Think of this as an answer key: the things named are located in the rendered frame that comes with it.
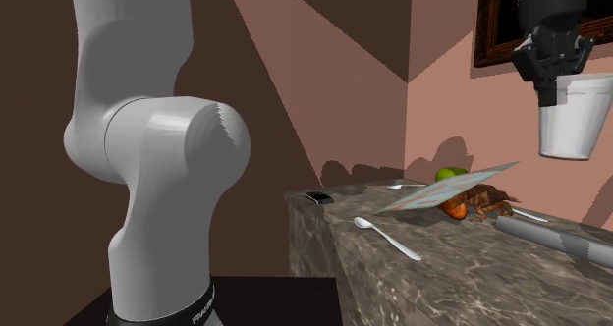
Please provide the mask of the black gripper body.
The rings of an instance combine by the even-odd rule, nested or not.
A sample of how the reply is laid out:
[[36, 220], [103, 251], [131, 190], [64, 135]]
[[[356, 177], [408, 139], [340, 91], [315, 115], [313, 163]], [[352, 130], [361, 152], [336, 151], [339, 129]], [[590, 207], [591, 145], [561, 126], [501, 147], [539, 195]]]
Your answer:
[[556, 75], [573, 74], [579, 18], [587, 0], [518, 0], [519, 20], [545, 56], [555, 59]]

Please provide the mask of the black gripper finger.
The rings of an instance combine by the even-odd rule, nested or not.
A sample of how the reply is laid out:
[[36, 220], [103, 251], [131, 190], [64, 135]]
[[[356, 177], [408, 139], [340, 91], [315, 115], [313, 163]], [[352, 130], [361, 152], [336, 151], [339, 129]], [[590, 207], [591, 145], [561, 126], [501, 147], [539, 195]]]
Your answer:
[[557, 104], [555, 59], [545, 56], [530, 36], [511, 53], [511, 60], [524, 82], [531, 82], [539, 107]]
[[573, 73], [580, 74], [588, 60], [589, 54], [594, 46], [595, 39], [593, 37], [581, 37], [576, 40], [575, 60], [573, 62]]

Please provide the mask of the white foam cup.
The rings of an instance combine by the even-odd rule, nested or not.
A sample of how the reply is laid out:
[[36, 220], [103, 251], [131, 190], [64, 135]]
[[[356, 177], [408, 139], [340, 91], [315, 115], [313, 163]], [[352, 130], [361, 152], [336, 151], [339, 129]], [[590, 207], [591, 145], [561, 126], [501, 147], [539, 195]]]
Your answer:
[[613, 73], [556, 80], [556, 105], [539, 108], [539, 154], [588, 160], [613, 103]]

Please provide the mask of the brown lobster figure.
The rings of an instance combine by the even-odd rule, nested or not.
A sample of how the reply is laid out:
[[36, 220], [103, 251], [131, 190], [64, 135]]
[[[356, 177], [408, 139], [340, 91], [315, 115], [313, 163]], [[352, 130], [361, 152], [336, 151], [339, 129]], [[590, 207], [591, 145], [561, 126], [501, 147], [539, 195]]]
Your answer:
[[474, 208], [478, 216], [471, 218], [471, 221], [477, 222], [483, 221], [486, 218], [485, 212], [491, 210], [498, 210], [501, 216], [512, 217], [514, 211], [509, 202], [519, 202], [504, 191], [487, 184], [478, 184], [456, 195], [454, 200], [458, 204]]

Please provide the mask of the green apple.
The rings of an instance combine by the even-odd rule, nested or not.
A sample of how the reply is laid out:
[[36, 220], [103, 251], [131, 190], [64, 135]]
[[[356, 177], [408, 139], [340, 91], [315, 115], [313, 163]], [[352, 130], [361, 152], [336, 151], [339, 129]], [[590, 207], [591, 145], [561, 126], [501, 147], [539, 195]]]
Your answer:
[[436, 171], [435, 173], [435, 181], [439, 182], [441, 180], [467, 174], [469, 171], [460, 167], [443, 167]]

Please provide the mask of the pale flat book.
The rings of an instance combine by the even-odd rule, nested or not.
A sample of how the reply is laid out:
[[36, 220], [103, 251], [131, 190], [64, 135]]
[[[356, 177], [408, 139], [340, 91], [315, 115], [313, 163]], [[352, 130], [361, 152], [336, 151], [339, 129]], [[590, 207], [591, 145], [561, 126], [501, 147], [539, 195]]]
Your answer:
[[377, 214], [437, 206], [516, 164], [517, 162], [503, 164], [442, 179], [383, 207]]

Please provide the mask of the grey cylinder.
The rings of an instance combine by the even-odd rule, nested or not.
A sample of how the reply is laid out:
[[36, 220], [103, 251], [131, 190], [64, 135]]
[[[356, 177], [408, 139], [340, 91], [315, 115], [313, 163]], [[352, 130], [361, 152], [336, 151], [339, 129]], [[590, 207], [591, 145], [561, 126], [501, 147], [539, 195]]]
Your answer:
[[495, 228], [506, 234], [613, 269], [613, 244], [512, 217], [498, 217]]

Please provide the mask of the orange fruit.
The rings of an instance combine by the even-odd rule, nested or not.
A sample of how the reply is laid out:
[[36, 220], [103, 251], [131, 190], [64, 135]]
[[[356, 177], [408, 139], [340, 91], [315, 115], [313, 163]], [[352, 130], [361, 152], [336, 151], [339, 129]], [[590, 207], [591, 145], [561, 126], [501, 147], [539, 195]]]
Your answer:
[[463, 220], [467, 217], [468, 210], [463, 202], [447, 200], [438, 205], [444, 213], [456, 220]]

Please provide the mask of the large white spoon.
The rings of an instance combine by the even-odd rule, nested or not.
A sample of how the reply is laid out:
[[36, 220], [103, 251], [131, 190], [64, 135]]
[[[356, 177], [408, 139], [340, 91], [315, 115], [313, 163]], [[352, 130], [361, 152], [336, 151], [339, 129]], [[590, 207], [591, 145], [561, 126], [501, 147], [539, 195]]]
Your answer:
[[406, 255], [411, 260], [422, 261], [422, 257], [419, 254], [407, 248], [403, 244], [399, 243], [398, 241], [396, 241], [395, 239], [387, 235], [385, 232], [380, 230], [378, 227], [376, 227], [374, 224], [367, 221], [366, 219], [362, 217], [355, 217], [354, 224], [360, 229], [364, 229], [364, 230], [369, 229], [369, 230], [375, 231], [380, 236], [382, 236], [390, 245], [392, 245], [393, 247], [401, 251], [404, 255]]

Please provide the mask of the black phone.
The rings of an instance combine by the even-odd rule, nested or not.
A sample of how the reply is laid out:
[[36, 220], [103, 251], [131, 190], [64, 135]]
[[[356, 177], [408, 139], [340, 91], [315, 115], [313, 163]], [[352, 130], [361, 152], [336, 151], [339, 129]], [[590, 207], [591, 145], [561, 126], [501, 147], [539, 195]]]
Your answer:
[[330, 195], [321, 191], [306, 192], [305, 197], [319, 205], [331, 204], [334, 202], [334, 199]]

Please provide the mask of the dark robot stand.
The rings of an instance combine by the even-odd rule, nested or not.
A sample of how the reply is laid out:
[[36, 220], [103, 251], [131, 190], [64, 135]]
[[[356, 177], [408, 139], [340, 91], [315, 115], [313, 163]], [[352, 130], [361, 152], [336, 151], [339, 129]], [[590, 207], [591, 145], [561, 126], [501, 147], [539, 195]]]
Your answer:
[[333, 278], [219, 276], [213, 282], [224, 326], [343, 326]]

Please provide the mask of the dark framed wall picture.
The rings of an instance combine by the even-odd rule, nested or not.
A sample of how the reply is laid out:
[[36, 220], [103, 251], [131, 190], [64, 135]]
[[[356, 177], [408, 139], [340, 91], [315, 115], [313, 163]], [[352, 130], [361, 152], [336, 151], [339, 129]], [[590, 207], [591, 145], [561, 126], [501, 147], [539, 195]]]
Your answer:
[[[580, 18], [580, 35], [596, 45], [613, 42], [613, 0], [587, 0]], [[511, 52], [523, 41], [518, 0], [478, 0], [474, 34], [474, 67], [511, 61]]]

